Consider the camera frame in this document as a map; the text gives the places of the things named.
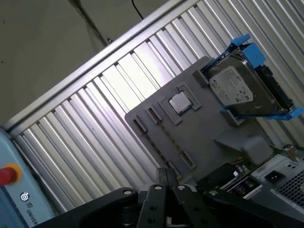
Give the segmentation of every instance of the corrugated aluminum wall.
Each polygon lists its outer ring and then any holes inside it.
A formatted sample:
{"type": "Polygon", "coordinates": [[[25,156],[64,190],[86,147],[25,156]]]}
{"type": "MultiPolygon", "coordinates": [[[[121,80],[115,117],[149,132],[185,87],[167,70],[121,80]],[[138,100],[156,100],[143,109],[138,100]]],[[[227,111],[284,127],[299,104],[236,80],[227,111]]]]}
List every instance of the corrugated aluminum wall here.
{"type": "MultiPolygon", "coordinates": [[[[102,62],[106,70],[86,75],[93,79],[78,83],[80,90],[57,99],[59,106],[15,137],[63,209],[152,182],[158,165],[125,124],[125,113],[199,58],[219,55],[234,37],[250,33],[282,88],[304,106],[303,1],[202,0],[190,6],[175,10],[174,20],[163,18],[154,25],[157,32],[132,50],[114,53],[114,64],[102,62]]],[[[258,121],[276,145],[304,146],[302,117],[258,121]]]]}

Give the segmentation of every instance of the gray plastic bracket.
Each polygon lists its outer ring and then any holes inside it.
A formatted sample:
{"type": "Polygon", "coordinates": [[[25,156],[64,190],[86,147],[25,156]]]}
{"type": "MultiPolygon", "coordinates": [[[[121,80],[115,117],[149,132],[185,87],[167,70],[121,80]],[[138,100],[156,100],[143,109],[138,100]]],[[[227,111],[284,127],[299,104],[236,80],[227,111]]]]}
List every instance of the gray plastic bracket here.
{"type": "Polygon", "coordinates": [[[166,97],[161,98],[157,103],[164,110],[164,112],[168,115],[168,117],[170,118],[170,120],[172,121],[172,123],[174,125],[178,125],[182,121],[181,117],[172,108],[171,104],[169,103],[169,101],[166,97]]]}
{"type": "Polygon", "coordinates": [[[186,150],[182,150],[184,152],[184,154],[187,156],[187,158],[189,159],[189,161],[192,163],[192,165],[190,166],[188,164],[188,162],[185,160],[185,158],[180,155],[180,158],[184,161],[184,163],[186,164],[186,166],[190,169],[193,170],[196,167],[196,164],[194,163],[193,159],[190,157],[189,153],[186,150]]]}
{"type": "Polygon", "coordinates": [[[240,126],[245,119],[237,119],[230,110],[221,110],[220,113],[223,115],[223,117],[227,120],[229,125],[232,126],[240,126]]]}
{"type": "Polygon", "coordinates": [[[199,102],[197,97],[194,95],[194,93],[191,91],[189,86],[187,86],[185,83],[183,83],[183,84],[178,85],[177,89],[180,92],[185,92],[186,93],[186,95],[188,96],[188,98],[192,102],[192,109],[194,111],[198,110],[201,107],[201,103],[199,102]]]}
{"type": "Polygon", "coordinates": [[[237,131],[224,131],[214,141],[237,151],[255,165],[261,164],[273,153],[261,135],[248,136],[237,131]]]}
{"type": "Polygon", "coordinates": [[[192,75],[201,87],[207,87],[209,85],[208,79],[203,75],[200,69],[195,70],[192,75]]]}
{"type": "Polygon", "coordinates": [[[148,107],[145,108],[145,110],[146,110],[147,114],[151,117],[151,119],[153,120],[153,122],[154,122],[155,124],[157,124],[157,120],[156,120],[155,117],[151,114],[151,112],[149,111],[149,109],[151,109],[151,110],[155,113],[155,115],[156,115],[156,117],[158,118],[159,121],[162,120],[162,117],[158,114],[158,112],[155,110],[155,108],[153,107],[153,105],[152,105],[152,104],[149,105],[148,107]]]}
{"type": "Polygon", "coordinates": [[[138,129],[140,134],[142,134],[143,132],[144,133],[147,132],[147,129],[144,127],[142,122],[138,119],[137,115],[132,119],[132,121],[135,124],[135,126],[137,127],[136,129],[138,129]]]}

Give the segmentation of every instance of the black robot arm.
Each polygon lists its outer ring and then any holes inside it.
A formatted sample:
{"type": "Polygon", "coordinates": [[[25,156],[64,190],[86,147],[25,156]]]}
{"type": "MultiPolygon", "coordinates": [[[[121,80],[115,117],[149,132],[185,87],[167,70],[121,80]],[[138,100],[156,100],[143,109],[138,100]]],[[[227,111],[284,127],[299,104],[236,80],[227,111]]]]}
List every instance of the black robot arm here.
{"type": "Polygon", "coordinates": [[[304,223],[233,194],[203,194],[180,185],[172,169],[158,168],[157,183],[139,194],[120,188],[46,221],[37,228],[304,227],[304,223]]]}

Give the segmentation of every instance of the processor chip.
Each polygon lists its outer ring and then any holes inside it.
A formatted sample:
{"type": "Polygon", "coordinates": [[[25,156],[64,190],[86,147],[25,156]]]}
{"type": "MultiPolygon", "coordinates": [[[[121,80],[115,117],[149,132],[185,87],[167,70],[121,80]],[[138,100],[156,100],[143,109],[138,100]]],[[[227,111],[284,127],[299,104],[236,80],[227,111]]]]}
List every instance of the processor chip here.
{"type": "Polygon", "coordinates": [[[178,114],[183,113],[192,106],[191,101],[184,92],[180,92],[173,96],[169,103],[178,114]]]}

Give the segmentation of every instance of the gray floor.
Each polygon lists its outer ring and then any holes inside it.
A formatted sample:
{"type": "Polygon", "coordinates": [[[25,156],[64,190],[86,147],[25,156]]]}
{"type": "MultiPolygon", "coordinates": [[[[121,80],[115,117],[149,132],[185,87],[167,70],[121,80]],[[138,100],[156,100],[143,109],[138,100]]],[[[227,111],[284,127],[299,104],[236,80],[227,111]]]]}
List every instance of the gray floor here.
{"type": "MultiPolygon", "coordinates": [[[[106,38],[141,21],[131,0],[82,1],[106,38]]],[[[135,0],[145,17],[166,0],[135,0]]],[[[0,125],[103,49],[68,0],[0,1],[0,125]]]]}

